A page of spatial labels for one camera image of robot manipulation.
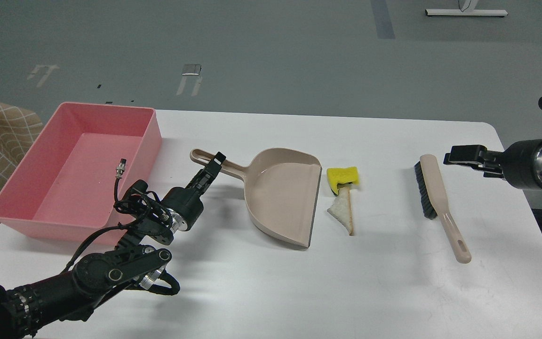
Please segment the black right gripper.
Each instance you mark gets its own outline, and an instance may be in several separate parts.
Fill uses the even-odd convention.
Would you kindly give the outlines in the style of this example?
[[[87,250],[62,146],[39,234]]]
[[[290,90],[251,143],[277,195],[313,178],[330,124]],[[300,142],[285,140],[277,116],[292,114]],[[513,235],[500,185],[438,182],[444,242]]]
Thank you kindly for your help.
[[[505,179],[518,189],[542,190],[535,160],[542,139],[518,141],[503,153],[483,145],[454,145],[443,159],[444,165],[458,165],[483,173],[485,178]],[[498,158],[502,154],[502,165]]]

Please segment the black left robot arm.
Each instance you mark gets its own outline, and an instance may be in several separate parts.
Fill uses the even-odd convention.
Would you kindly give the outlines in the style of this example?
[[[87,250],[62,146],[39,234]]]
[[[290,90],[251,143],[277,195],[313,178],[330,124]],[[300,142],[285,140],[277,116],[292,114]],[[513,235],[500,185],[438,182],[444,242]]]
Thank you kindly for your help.
[[[124,290],[174,296],[179,282],[166,265],[166,246],[174,234],[190,230],[201,215],[201,196],[217,178],[226,157],[217,153],[185,187],[173,187],[164,198],[134,182],[122,198],[121,159],[114,183],[114,209],[133,221],[105,227],[88,236],[60,274],[6,290],[0,285],[0,339],[22,339],[55,321],[87,321],[97,307]]]

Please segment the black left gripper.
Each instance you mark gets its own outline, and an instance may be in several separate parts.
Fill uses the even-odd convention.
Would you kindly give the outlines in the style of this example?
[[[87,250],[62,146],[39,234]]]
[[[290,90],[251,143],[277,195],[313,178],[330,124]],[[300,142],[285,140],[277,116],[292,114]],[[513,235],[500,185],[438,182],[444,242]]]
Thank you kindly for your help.
[[[182,218],[183,223],[179,230],[190,230],[202,214],[204,204],[200,198],[222,171],[224,161],[226,156],[217,152],[215,157],[192,178],[187,187],[173,187],[161,200],[165,208]]]

